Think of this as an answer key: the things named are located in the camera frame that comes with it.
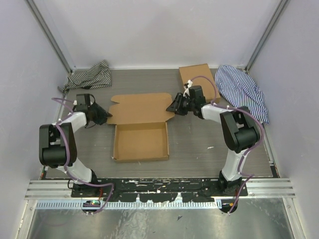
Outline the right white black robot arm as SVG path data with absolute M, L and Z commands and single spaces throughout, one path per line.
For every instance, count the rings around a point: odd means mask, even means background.
M 249 152 L 261 142 L 260 123 L 252 116 L 248 107 L 234 108 L 205 103 L 204 96 L 178 93 L 167 112 L 185 116 L 192 112 L 202 120 L 221 124 L 228 153 L 224 167 L 219 173 L 218 187 L 224 196 L 231 196 L 241 185 L 242 168 Z

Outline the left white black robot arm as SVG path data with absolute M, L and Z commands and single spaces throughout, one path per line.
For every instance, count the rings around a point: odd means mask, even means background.
M 101 184 L 95 172 L 86 167 L 78 157 L 74 134 L 89 122 L 101 125 L 106 123 L 112 114 L 93 102 L 81 104 L 78 100 L 69 108 L 65 118 L 59 118 L 52 124 L 44 124 L 39 128 L 39 161 L 43 166 L 57 169 L 66 174 L 88 197 L 97 196 L 100 189 L 110 187 L 113 183 Z

